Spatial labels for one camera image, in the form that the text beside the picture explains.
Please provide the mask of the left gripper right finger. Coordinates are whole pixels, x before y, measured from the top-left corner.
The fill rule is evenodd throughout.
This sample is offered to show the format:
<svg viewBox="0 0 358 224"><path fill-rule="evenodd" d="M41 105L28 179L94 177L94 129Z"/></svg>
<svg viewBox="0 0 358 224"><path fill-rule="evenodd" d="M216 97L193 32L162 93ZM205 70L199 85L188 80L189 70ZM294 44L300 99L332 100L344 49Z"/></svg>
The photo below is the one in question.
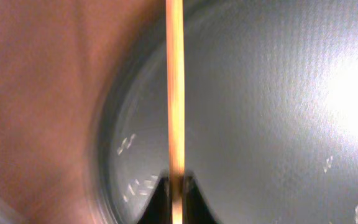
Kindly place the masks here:
<svg viewBox="0 0 358 224"><path fill-rule="evenodd" d="M219 224L192 174L184 176L182 190L184 224Z"/></svg>

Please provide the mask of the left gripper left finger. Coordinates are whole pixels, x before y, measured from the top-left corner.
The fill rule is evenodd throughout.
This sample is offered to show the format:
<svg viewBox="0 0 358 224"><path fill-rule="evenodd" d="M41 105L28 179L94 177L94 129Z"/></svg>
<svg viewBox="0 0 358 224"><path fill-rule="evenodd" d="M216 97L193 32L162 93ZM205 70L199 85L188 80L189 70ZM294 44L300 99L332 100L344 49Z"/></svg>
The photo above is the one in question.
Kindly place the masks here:
<svg viewBox="0 0 358 224"><path fill-rule="evenodd" d="M161 177L138 224L170 224L170 182Z"/></svg>

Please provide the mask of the wooden chopstick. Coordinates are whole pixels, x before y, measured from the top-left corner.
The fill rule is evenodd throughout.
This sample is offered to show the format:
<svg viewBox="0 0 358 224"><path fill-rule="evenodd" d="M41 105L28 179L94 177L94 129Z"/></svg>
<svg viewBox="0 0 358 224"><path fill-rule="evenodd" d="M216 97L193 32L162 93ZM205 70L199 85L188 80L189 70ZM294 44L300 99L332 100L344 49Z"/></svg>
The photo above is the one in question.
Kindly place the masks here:
<svg viewBox="0 0 358 224"><path fill-rule="evenodd" d="M185 173L185 63L183 1L166 0L167 101L169 179L172 193L172 223L183 218Z"/></svg>

